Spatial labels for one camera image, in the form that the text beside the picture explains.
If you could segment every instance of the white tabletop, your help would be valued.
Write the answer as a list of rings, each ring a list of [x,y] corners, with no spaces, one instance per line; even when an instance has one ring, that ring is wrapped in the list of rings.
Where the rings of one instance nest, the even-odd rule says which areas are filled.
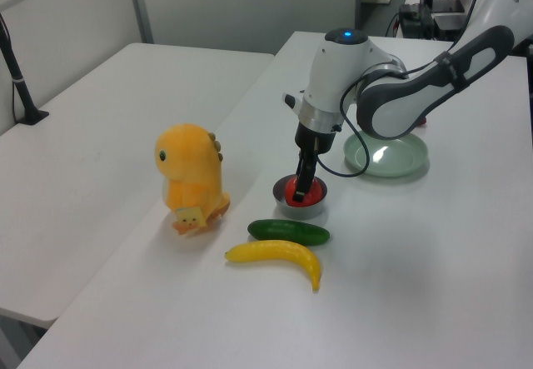
[[[215,129],[266,54],[132,44],[0,137],[0,314],[49,327],[161,195],[157,136]]]
[[[321,289],[292,264],[228,264],[247,224],[278,217],[294,172],[296,116],[323,36],[295,33],[217,129],[232,205],[179,237],[157,202],[21,369],[523,368],[533,361],[533,160],[526,62],[509,57],[416,129],[426,173],[340,179],[313,222]],[[407,67],[448,44],[373,38]],[[324,159],[342,164],[345,129]]]

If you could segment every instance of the green cucumber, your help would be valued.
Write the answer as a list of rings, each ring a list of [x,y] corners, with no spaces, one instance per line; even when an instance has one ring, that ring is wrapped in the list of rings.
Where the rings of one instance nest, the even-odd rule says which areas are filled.
[[[330,239],[323,227],[285,219],[261,219],[248,225],[248,232],[257,240],[286,240],[303,246],[318,246]]]

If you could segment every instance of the yellow banana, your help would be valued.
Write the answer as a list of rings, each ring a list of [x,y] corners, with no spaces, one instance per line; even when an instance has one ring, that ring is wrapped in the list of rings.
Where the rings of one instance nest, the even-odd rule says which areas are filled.
[[[254,262],[283,259],[303,267],[311,277],[313,291],[320,288],[321,267],[313,252],[301,244],[284,240],[264,240],[235,246],[226,252],[230,262]]]

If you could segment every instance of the light green plate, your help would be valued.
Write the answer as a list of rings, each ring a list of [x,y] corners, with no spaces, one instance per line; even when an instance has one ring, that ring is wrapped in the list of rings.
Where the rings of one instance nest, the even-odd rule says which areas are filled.
[[[368,146],[370,165],[366,173],[379,177],[399,177],[413,173],[427,161],[427,146],[417,136],[407,134],[396,140],[377,140],[359,132]],[[346,161],[357,170],[366,163],[365,150],[355,134],[344,143]]]

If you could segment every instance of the robotic arm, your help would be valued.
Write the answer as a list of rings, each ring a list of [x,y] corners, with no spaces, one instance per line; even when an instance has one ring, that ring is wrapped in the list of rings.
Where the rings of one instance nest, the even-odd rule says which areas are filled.
[[[533,0],[477,0],[459,41],[433,62],[407,76],[403,63],[351,29],[329,32],[316,52],[303,99],[284,96],[298,115],[300,162],[294,199],[309,191],[316,155],[328,152],[357,106],[361,129],[375,138],[402,137],[423,117],[488,73],[533,33]],[[364,79],[345,93],[354,81]]]

